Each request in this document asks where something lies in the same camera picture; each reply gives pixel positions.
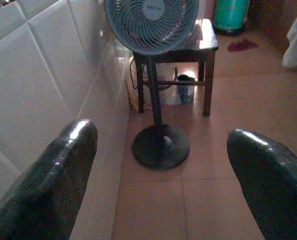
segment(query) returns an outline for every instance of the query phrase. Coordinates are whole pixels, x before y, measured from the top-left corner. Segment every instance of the stool leg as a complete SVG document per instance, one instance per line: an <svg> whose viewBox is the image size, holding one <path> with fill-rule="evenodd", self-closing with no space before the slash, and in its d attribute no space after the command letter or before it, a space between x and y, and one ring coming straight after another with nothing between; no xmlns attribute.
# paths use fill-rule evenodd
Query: stool leg
<svg viewBox="0 0 297 240"><path fill-rule="evenodd" d="M144 112L144 92L143 92L143 67L141 61L134 55L136 65L138 111Z"/></svg>
<svg viewBox="0 0 297 240"><path fill-rule="evenodd" d="M204 80L204 59L198 60L198 81L203 82Z"/></svg>
<svg viewBox="0 0 297 240"><path fill-rule="evenodd" d="M209 117L211 112L214 62L215 52L212 52L206 57L203 117Z"/></svg>

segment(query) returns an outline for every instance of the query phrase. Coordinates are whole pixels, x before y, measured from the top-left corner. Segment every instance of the green gas cylinder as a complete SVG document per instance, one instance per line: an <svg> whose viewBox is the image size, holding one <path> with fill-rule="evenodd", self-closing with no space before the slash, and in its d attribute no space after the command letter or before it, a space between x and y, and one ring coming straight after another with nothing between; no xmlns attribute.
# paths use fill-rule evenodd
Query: green gas cylinder
<svg viewBox="0 0 297 240"><path fill-rule="evenodd" d="M249 0L217 0L215 28L228 33L240 31L249 7Z"/></svg>

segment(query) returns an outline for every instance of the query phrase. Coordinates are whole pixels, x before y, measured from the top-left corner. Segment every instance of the wooden stool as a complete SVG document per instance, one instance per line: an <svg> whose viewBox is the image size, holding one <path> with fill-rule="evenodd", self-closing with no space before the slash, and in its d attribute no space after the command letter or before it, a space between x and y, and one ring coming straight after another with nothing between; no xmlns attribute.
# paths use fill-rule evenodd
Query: wooden stool
<svg viewBox="0 0 297 240"><path fill-rule="evenodd" d="M157 84L203 85L205 87L203 116L210 116L215 53L218 49L218 41L216 39L211 21L209 19L196 20L192 32L183 43L181 43L172 51L155 55L153 57L155 63L198 62L198 81L158 81ZM143 113L143 85L146 83L146 81L143 81L145 57L136 52L133 52L133 55L135 59L137 75L138 111Z"/></svg>

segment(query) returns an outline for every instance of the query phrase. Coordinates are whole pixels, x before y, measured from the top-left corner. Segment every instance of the bucket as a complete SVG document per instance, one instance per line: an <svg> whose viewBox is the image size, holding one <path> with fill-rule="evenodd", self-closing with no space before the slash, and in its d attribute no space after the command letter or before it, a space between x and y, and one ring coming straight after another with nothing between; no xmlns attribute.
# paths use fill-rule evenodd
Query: bucket
<svg viewBox="0 0 297 240"><path fill-rule="evenodd" d="M179 81L194 81L194 78L182 74L182 75L177 76L177 80L179 80ZM179 95L181 104L191 103L194 99L194 86L193 85L188 85L188 86L178 85L177 86L177 94Z"/></svg>
<svg viewBox="0 0 297 240"><path fill-rule="evenodd" d="M215 28L236 31L244 26L249 0L218 0L215 9Z"/></svg>

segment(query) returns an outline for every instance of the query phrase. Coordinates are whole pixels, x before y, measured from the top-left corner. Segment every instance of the fan logo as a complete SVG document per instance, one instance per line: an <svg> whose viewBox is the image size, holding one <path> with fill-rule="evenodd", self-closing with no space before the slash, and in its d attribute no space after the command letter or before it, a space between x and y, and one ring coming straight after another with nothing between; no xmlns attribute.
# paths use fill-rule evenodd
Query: fan logo
<svg viewBox="0 0 297 240"><path fill-rule="evenodd" d="M158 10L158 11L161 11L162 8L158 7L158 6L153 6L153 5L147 5L147 8L148 9L154 9L154 10Z"/></svg>
<svg viewBox="0 0 297 240"><path fill-rule="evenodd" d="M165 3L164 0L144 0L142 7L145 17L155 21L163 16Z"/></svg>

